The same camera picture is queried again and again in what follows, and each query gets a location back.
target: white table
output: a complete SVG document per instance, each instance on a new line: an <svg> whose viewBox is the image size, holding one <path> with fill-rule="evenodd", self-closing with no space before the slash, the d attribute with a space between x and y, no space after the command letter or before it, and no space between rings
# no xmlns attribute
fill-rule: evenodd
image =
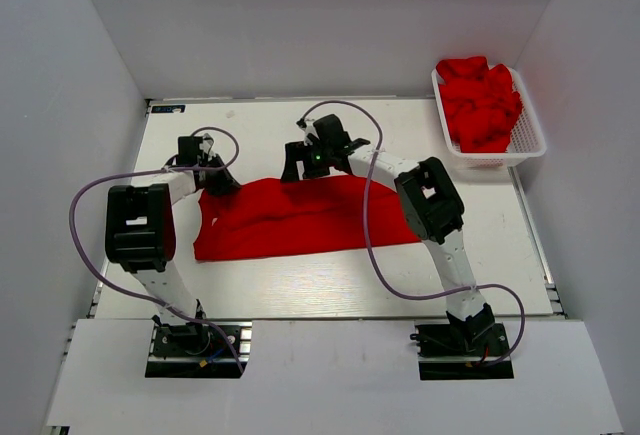
<svg viewBox="0 0 640 435"><path fill-rule="evenodd" d="M510 340L517 322L506 322ZM583 322L532 321L513 380L421 382L410 320L258 321L239 380L148 379L151 320L80 320L49 426L71 435L622 431Z"/></svg>
<svg viewBox="0 0 640 435"><path fill-rule="evenodd" d="M354 100L369 110L384 131L384 147L414 160L447 153L433 100ZM150 114L136 170L158 168L177 151L177 137L213 125L232 132L241 152L231 172L240 183L279 178L284 144L301 140L296 120L314 102L304 100L189 103L184 113ZM325 106L317 115L335 113L352 138L375 141L371 122L343 106ZM223 159L233 145L214 134ZM506 170L450 174L465 203L467 253L478 283L498 282L513 288L527 313L552 313L537 252L530 240L517 194ZM144 183L137 179L136 184ZM444 300L411 302L388 293L377 280L365 250L234 262L197 263L193 241L200 228L198 195L174 207L178 237L176 263L186 285L213 319L440 317ZM442 290L435 266L422 244L376 249L389 282L410 294ZM142 286L120 266L107 277L126 288ZM498 290L485 292L497 315L517 314L512 298ZM155 307L105 288L96 318L149 318Z"/></svg>

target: white basket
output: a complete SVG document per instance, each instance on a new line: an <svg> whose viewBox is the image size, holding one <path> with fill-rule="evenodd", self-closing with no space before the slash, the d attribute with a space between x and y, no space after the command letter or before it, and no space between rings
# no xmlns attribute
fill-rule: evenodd
<svg viewBox="0 0 640 435"><path fill-rule="evenodd" d="M440 122L444 132L444 139L447 147L453 155L453 163L457 168L465 167L515 167L527 158L540 157L547 151L547 144L544 141L538 118L529 100L527 90L522 83L520 75L515 70L509 69L513 78L514 89L520 93L522 100L522 113L518 118L516 126L511 130L511 143L507 147L505 153L464 153L460 151L460 146L451 140L449 135L449 127L447 119L444 116L442 108L442 99L440 98L440 86L442 78L434 69L431 72L433 80L433 91L436 94L436 103L438 104L438 112L440 113Z"/></svg>

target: robotic arm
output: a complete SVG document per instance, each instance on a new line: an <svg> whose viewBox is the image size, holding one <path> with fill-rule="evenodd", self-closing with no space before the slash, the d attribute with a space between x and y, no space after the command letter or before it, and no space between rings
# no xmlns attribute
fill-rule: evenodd
<svg viewBox="0 0 640 435"><path fill-rule="evenodd" d="M221 167L221 158L213 152L213 139L179 137L176 166ZM204 318L200 302L189 292L173 261L176 234L172 206L179 200L207 190L224 195L240 188L228 170L188 171L157 175L149 185L114 186L107 201L105 248L109 261L131 273L153 297L165 300L193 318ZM182 321L165 309L163 320Z"/></svg>
<svg viewBox="0 0 640 435"><path fill-rule="evenodd" d="M374 149L367 140L352 141L337 116L298 125L305 132L304 141L285 145L283 182L300 179L298 164L305 179L329 175L331 168L368 175ZM462 237L464 205L440 160L417 162L380 152L372 179L400 197L407 224L429 250L444 289L475 286ZM446 306L455 338L467 350L481 343L495 323L491 307L477 290L448 295Z"/></svg>

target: red fabric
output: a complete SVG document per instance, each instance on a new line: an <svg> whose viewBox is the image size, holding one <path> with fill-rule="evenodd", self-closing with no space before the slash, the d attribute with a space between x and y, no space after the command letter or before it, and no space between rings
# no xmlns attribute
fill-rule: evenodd
<svg viewBox="0 0 640 435"><path fill-rule="evenodd" d="M489 69L485 57L471 57L442 60L436 70L445 81L440 97L451 140L462 152L505 152L522 113L509 69Z"/></svg>
<svg viewBox="0 0 640 435"><path fill-rule="evenodd" d="M337 176L281 183L265 178L224 197L200 197L202 228L196 260L302 255L364 248L364 179ZM417 242L398 196L377 183L369 193L374 246Z"/></svg>

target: purple cable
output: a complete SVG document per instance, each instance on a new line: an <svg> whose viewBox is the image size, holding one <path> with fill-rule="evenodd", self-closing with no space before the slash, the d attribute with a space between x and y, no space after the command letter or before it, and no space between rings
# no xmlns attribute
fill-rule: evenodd
<svg viewBox="0 0 640 435"><path fill-rule="evenodd" d="M314 111L318 107L321 107L322 105L328 105L328 104L346 105L348 107L352 107L352 108L355 108L356 110L359 110L369 120L371 120L373 125L376 127L376 130L378 131L378 143L376 144L376 148L374 149L373 156L371 157L371 164L369 165L369 171L367 173L367 179L364 185L364 200L362 202L362 226L364 229L365 243L367 245L367 253L369 254L371 265L373 266L373 270L376 272L376 275L378 276L378 280L380 280L380 283L382 283L384 288L386 288L396 297L402 298L404 300L413 300L413 301L435 300L436 298L446 297L447 295L453 295L454 293L473 290L474 287L465 285L458 288L452 288L450 290L444 290L439 293L433 293L430 295L407 295L397 291L395 288L389 285L389 282L387 282L387 280L385 280L384 275L382 275L382 270L380 270L380 266L378 265L378 261L376 260L375 254L373 253L373 245L371 244L371 237L369 235L369 188L371 187L371 181L373 179L373 170L375 167L376 160L378 159L378 153L380 151L380 148L382 147L382 128L380 127L380 124L378 123L378 121L375 118L373 118L373 116L369 112L367 112L364 108L362 108L359 105L356 105L355 103L347 102L344 100L325 100L324 102L316 103L314 106L312 106L309 110L307 110L304 113L300 121L304 122L305 118L307 118L307 116L312 111ZM499 283L486 283L484 285L478 285L475 287L475 289L480 289L480 290L484 290L486 288L499 288L500 290L504 290L510 293L513 296L513 298L516 299L516 303L518 304L518 308L520 309L520 330L518 331L518 336L516 337L516 341L513 342L513 345L511 345L511 348L509 348L509 350L507 350L504 355L500 356L495 360L492 360L490 362L484 362L482 364L483 366L488 367L491 365L496 365L502 362L503 360L505 360L506 358L508 358L515 351L518 345L520 345L520 342L524 335L525 311L524 311L524 305L522 304L522 300L520 299L518 294L514 292L512 289L510 289L509 287L505 285L501 285Z"/></svg>
<svg viewBox="0 0 640 435"><path fill-rule="evenodd" d="M220 171L220 170L224 170L225 168L227 168L229 165L231 165L233 162L236 161L236 159L238 158L238 155L240 154L240 144L238 143L238 140L231 133L229 133L226 130L223 130L221 128L203 127L201 129L196 130L194 132L194 134L198 133L201 130L213 130L213 131L225 134L226 136L228 136L231 139L231 141L233 141L233 144L235 145L235 148L236 148L236 152L233 155L233 157L231 158L231 160L229 160L229 162L226 163L225 165L223 165L222 167L198 167L198 171L202 171L202 172L217 172L217 171ZM172 167L170 170L172 172L190 172L190 171L193 171L194 169L193 169L193 167ZM122 287L116 285L115 283L111 282L106 277L104 277L100 273L100 271L98 271L98 269L93 265L93 263L91 263L91 260L87 256L87 253L84 251L84 247L82 246L82 243L80 242L80 237L78 236L78 230L77 230L77 227L76 227L76 208L78 206L78 202L80 201L80 198L87 191L91 190L93 187L95 187L97 185L100 185L100 184L106 183L106 182L111 182L113 180L120 180L122 178L143 177L143 176L147 176L147 175L159 175L161 173L167 173L167 169L162 168L162 169L159 169L159 170L147 170L147 171L144 171L144 172L131 172L131 173L120 173L118 175L109 175L107 177L102 177L102 178L99 178L97 180L94 180L93 182L90 182L87 185L85 185L84 187L82 187L78 191L78 193L76 193L76 195L73 197L73 200L71 201L71 206L69 207L69 231L71 232L71 238L73 240L73 244L75 245L76 250L78 251L78 254L80 255L80 258L82 259L82 261L84 262L86 267L89 269L91 274L94 277L96 277L100 282L102 282L104 285L109 287L110 289L115 290L116 292L121 293L123 295L127 295L129 297L138 298L140 300L146 300L148 302L155 303L156 305L159 305L160 307L164 308L165 310L171 312L176 317L181 318L181 319L183 319L183 320L185 320L187 322L199 323L199 324L202 324L202 325L208 325L209 327L213 328L216 332L218 332L218 334L222 337L222 339L225 341L225 343L229 347L229 350L231 351L231 354L233 355L233 358L235 359L236 364L238 365L238 369L240 370L240 374L242 374L244 370L242 368L242 363L240 362L240 358L238 357L238 352L236 352L236 349L233 347L233 344L227 339L226 333L224 333L224 331L218 325L216 325L215 323L210 322L208 320L201 320L201 319L198 319L198 318L189 317L189 316L185 315L184 313L180 312L179 310L176 310L175 308L170 306L164 300L152 297L150 295L143 295L141 293L132 292L131 290L127 290L126 288L122 288Z"/></svg>

